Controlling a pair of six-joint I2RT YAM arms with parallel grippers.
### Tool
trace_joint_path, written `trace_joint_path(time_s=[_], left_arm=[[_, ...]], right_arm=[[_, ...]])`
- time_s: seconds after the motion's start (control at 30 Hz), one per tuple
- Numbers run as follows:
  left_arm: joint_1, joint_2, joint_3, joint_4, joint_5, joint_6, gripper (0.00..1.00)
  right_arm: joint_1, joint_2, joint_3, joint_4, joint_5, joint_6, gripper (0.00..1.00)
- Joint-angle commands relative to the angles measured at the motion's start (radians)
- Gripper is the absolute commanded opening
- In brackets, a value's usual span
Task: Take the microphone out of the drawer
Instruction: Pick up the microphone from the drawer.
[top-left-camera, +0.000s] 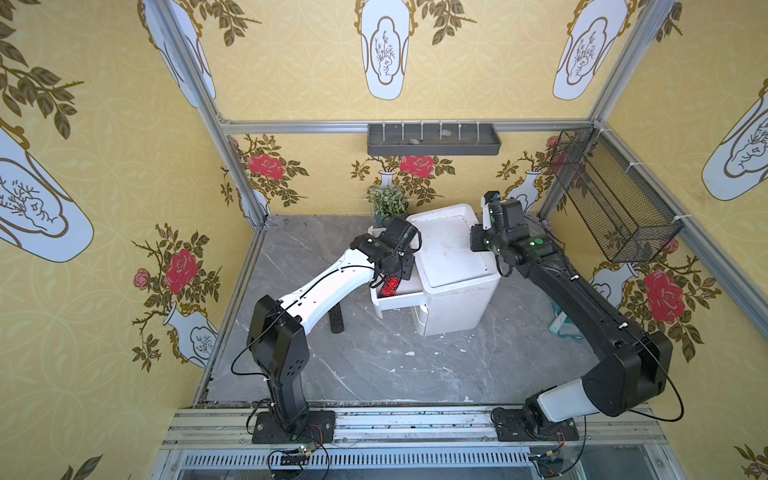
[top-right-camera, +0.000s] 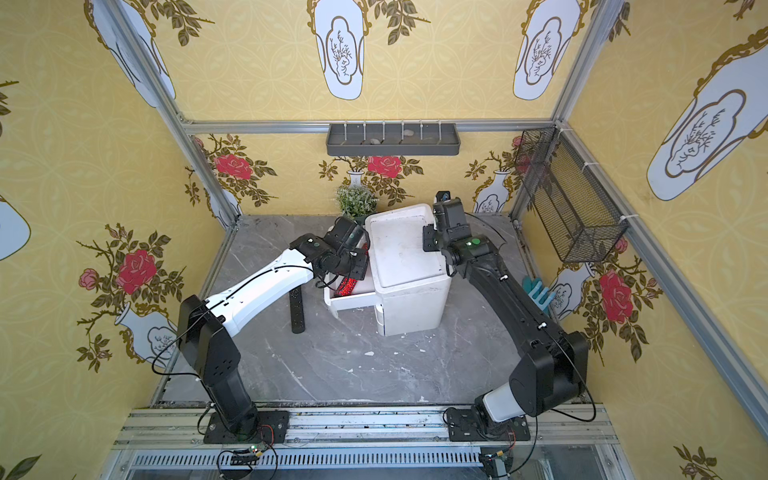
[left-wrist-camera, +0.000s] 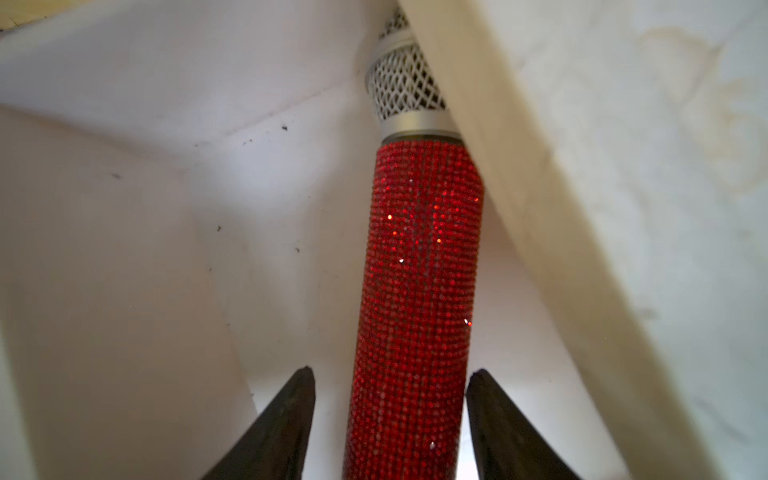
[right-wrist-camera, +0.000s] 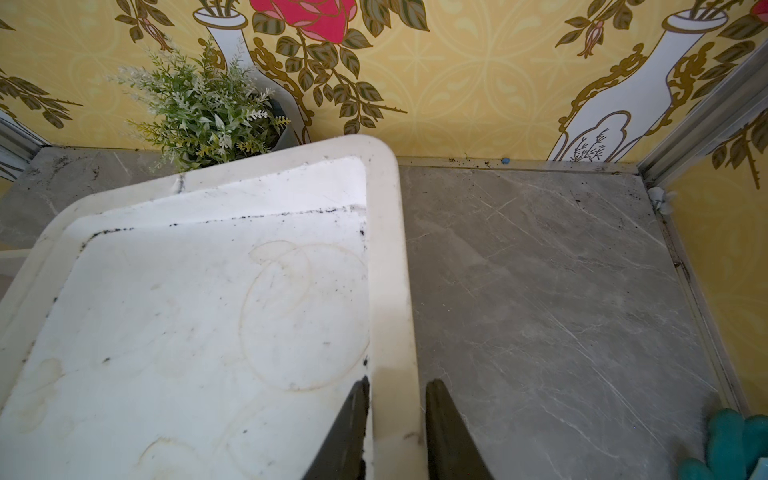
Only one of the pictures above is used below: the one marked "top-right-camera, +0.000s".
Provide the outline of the red glitter microphone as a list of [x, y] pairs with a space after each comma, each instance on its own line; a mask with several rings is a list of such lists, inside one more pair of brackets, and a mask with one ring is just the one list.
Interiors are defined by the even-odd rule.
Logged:
[[337, 297], [347, 297], [353, 294], [358, 281], [351, 277], [344, 277], [336, 289]]

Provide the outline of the white top drawer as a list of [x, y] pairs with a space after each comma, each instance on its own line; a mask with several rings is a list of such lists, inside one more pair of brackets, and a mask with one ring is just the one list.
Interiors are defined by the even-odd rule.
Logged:
[[328, 287], [323, 288], [323, 301], [331, 315], [339, 319], [342, 311], [373, 307], [379, 300], [375, 291], [371, 266], [367, 265], [364, 279], [353, 287], [345, 287], [345, 279], [339, 277], [333, 282], [332, 275], [326, 277]]

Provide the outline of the white drawer cabinet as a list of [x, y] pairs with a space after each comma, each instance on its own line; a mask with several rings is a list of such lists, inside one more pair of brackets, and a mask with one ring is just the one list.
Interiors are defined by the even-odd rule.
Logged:
[[374, 312], [382, 336], [432, 330], [441, 323], [451, 278], [444, 257], [423, 250], [423, 229], [433, 226], [427, 204], [374, 214], [365, 221], [377, 295]]

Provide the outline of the black glitter microphone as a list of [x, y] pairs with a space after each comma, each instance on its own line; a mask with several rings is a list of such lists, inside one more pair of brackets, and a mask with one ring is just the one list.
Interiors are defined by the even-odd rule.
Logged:
[[293, 334], [301, 334], [306, 330], [302, 288], [296, 287], [289, 292], [290, 322]]

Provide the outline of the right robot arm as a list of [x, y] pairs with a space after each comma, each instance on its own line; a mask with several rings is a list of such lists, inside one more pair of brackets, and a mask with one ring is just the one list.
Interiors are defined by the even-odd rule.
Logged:
[[467, 280], [491, 306], [513, 340], [519, 361], [508, 380], [475, 400], [473, 413], [488, 429], [512, 418], [536, 417], [589, 391], [588, 345], [578, 331], [553, 322], [507, 268], [487, 236], [475, 235], [461, 200], [433, 205], [423, 228], [423, 250], [439, 252], [452, 273]]

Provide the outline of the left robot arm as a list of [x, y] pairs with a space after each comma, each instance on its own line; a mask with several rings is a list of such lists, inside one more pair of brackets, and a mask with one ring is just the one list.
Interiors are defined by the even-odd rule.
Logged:
[[304, 284], [326, 277], [362, 281], [368, 268], [368, 235], [358, 222], [337, 218], [322, 236], [304, 234], [271, 263], [218, 294], [182, 301], [175, 346], [214, 404], [225, 430], [240, 438], [261, 425], [239, 373], [234, 337], [259, 313]]

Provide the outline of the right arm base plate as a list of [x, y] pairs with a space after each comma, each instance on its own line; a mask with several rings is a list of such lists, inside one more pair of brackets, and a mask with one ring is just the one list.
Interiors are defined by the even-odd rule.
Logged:
[[527, 420], [523, 416], [495, 422], [474, 407], [449, 407], [443, 411], [442, 419], [447, 426], [449, 440], [452, 442], [494, 441], [511, 443], [512, 441], [531, 439]]

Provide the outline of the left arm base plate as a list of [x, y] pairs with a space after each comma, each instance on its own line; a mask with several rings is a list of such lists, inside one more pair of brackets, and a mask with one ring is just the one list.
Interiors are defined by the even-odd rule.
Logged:
[[203, 443], [235, 445], [263, 441], [270, 445], [281, 444], [286, 438], [289, 418], [290, 413], [286, 410], [259, 411], [254, 418], [228, 428], [219, 413], [213, 413]]

